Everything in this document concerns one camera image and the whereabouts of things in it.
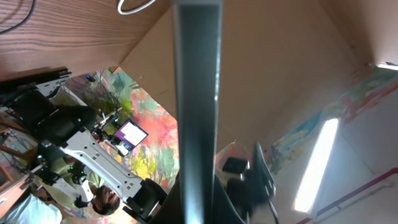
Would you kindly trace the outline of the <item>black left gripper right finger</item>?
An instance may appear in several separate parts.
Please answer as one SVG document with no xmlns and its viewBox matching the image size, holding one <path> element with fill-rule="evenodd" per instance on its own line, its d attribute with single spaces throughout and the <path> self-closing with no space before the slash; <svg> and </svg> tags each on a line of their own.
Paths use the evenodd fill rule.
<svg viewBox="0 0 398 224">
<path fill-rule="evenodd" d="M 213 224 L 244 224 L 217 176 L 213 187 Z"/>
</svg>

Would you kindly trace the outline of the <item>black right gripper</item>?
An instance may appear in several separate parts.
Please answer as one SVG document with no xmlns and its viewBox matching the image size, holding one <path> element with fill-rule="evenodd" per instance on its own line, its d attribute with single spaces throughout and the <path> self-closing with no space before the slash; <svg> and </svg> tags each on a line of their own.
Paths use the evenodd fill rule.
<svg viewBox="0 0 398 224">
<path fill-rule="evenodd" d="M 249 218 L 254 210 L 251 193 L 253 173 L 256 202 L 259 204 L 268 204 L 271 213 L 273 215 L 277 214 L 272 204 L 276 186 L 265 162 L 263 150 L 259 142 L 254 143 L 252 161 L 238 157 L 229 157 L 222 167 L 222 173 L 228 175 L 225 190 L 241 218 Z"/>
</svg>

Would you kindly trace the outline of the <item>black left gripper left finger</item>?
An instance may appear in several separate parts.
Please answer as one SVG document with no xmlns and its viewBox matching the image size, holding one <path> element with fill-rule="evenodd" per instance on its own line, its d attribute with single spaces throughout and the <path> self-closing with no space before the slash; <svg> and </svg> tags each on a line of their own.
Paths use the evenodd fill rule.
<svg viewBox="0 0 398 224">
<path fill-rule="evenodd" d="M 182 224 L 182 205 L 179 174 L 168 196 L 154 217 L 155 224 Z"/>
</svg>

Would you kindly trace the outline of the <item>teal screen smartphone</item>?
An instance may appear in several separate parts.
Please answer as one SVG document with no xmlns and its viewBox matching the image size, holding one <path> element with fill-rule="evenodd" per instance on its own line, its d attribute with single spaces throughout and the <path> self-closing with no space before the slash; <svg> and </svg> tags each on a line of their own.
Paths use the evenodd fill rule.
<svg viewBox="0 0 398 224">
<path fill-rule="evenodd" d="M 174 1 L 174 55 L 185 223 L 211 223 L 223 2 Z"/>
</svg>

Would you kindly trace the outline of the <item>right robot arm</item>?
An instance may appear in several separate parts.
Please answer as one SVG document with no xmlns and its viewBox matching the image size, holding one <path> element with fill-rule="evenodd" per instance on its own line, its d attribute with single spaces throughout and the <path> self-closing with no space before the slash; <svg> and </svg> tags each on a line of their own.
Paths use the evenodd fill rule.
<svg viewBox="0 0 398 224">
<path fill-rule="evenodd" d="M 170 193 L 118 164 L 83 124 L 49 101 L 42 90 L 58 87 L 69 76 L 64 68 L 1 83 L 1 104 L 14 110 L 45 147 L 74 157 L 99 174 L 126 203 L 125 211 L 142 223 L 242 223 L 234 198 L 245 212 L 271 204 L 275 183 L 259 144 L 243 180 L 223 187 L 215 175 L 217 102 L 200 93 L 187 77 L 177 80 L 180 171 Z"/>
</svg>

